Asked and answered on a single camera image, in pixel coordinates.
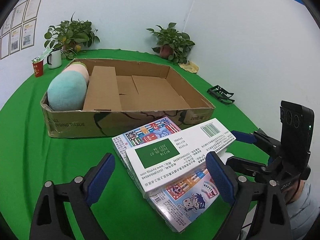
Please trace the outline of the person grey sleeve forearm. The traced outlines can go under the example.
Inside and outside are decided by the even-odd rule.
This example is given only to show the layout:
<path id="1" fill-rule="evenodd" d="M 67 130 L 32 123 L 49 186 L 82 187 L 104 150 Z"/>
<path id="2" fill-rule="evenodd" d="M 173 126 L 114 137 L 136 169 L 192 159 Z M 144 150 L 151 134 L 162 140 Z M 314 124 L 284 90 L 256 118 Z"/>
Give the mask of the person grey sleeve forearm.
<path id="1" fill-rule="evenodd" d="M 301 195 L 287 204 L 293 239 L 303 239 L 319 215 L 319 203 L 311 184 L 305 183 Z"/>

